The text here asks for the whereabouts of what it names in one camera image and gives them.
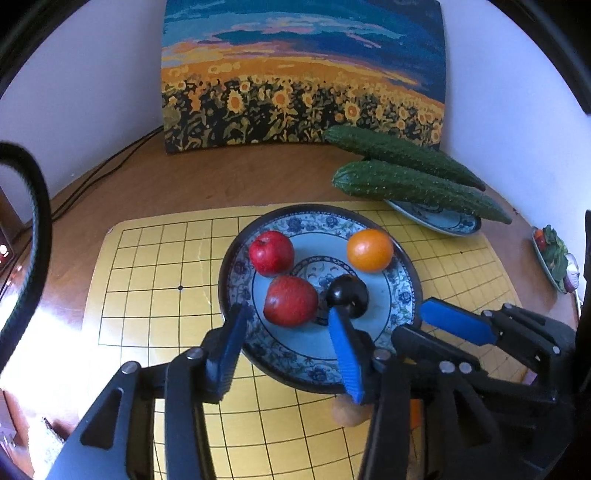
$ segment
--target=white wall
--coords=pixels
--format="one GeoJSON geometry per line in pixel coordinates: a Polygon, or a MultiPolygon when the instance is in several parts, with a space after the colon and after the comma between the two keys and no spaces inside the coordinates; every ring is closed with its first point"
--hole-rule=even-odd
{"type": "MultiPolygon", "coordinates": [[[[582,264],[591,121],[541,50],[486,0],[440,0],[447,38],[443,146],[582,264]]],[[[27,147],[55,194],[155,128],[165,0],[91,0],[0,99],[0,138],[27,147]]],[[[24,189],[0,171],[23,219],[24,189]]]]}
{"type": "Polygon", "coordinates": [[[440,3],[447,42],[443,149],[530,224],[552,224],[582,268],[591,118],[544,53],[500,10],[486,0],[440,3]]]}
{"type": "MultiPolygon", "coordinates": [[[[0,98],[0,140],[33,154],[51,195],[162,123],[165,5],[91,0],[42,43],[0,98]]],[[[0,186],[29,220],[20,179],[0,169],[0,186]]]]}

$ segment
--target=wooden table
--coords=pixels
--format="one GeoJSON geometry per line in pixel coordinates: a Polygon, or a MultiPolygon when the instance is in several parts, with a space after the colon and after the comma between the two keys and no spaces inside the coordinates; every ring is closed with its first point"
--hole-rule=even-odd
{"type": "MultiPolygon", "coordinates": [[[[17,413],[15,420],[25,445],[27,415],[44,415],[65,432],[79,421],[77,389],[86,372],[78,332],[100,246],[111,227],[123,220],[173,212],[348,200],[330,180],[338,167],[357,158],[328,145],[285,144],[166,155],[160,134],[121,170],[87,192],[54,225],[50,275],[37,318],[2,376],[1,385],[10,393],[11,410],[17,413]]],[[[77,184],[61,192],[54,205],[77,184]]],[[[574,328],[573,296],[557,294],[549,284],[532,250],[530,225],[495,192],[488,193],[514,218],[511,225],[484,220],[482,229],[523,306],[574,328]]],[[[17,275],[16,286],[23,272],[17,275]]],[[[2,301],[5,306],[11,298],[14,301],[16,292],[16,288],[8,292],[2,301]]],[[[29,470],[25,452],[18,463],[29,470]]]]}

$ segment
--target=black tube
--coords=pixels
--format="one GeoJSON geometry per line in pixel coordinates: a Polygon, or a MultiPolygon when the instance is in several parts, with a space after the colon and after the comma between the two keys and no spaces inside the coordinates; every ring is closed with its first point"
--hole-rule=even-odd
{"type": "Polygon", "coordinates": [[[47,186],[35,159],[24,148],[0,143],[0,164],[24,180],[33,207],[33,245],[27,276],[6,324],[0,331],[0,373],[25,333],[45,287],[51,256],[51,206],[47,186]]]}

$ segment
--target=metal bolt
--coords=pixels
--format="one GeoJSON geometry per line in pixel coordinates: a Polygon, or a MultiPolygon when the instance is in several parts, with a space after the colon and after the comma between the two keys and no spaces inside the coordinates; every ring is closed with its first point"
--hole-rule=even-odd
{"type": "Polygon", "coordinates": [[[448,360],[439,363],[439,370],[445,374],[451,374],[455,371],[456,366],[448,360]]]}
{"type": "Polygon", "coordinates": [[[132,374],[138,368],[139,368],[138,362],[125,362],[123,365],[121,365],[121,371],[124,374],[132,374]]]}
{"type": "Polygon", "coordinates": [[[203,348],[200,346],[195,346],[190,350],[187,350],[186,355],[189,360],[197,360],[204,355],[203,348]]]}
{"type": "Polygon", "coordinates": [[[468,362],[462,362],[460,364],[460,372],[463,374],[469,374],[472,372],[472,366],[468,362]]]}
{"type": "Polygon", "coordinates": [[[386,350],[385,348],[376,348],[374,350],[374,358],[381,362],[386,362],[390,360],[391,356],[392,352],[390,352],[390,350],[386,350]]]}

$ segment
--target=orange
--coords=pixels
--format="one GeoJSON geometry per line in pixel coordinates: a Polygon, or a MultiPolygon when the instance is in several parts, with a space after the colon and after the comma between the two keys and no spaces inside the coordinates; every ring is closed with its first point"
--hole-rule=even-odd
{"type": "Polygon", "coordinates": [[[374,228],[355,233],[347,243],[349,263],[363,272],[378,272],[386,268],[394,255],[390,236],[374,228]]]}

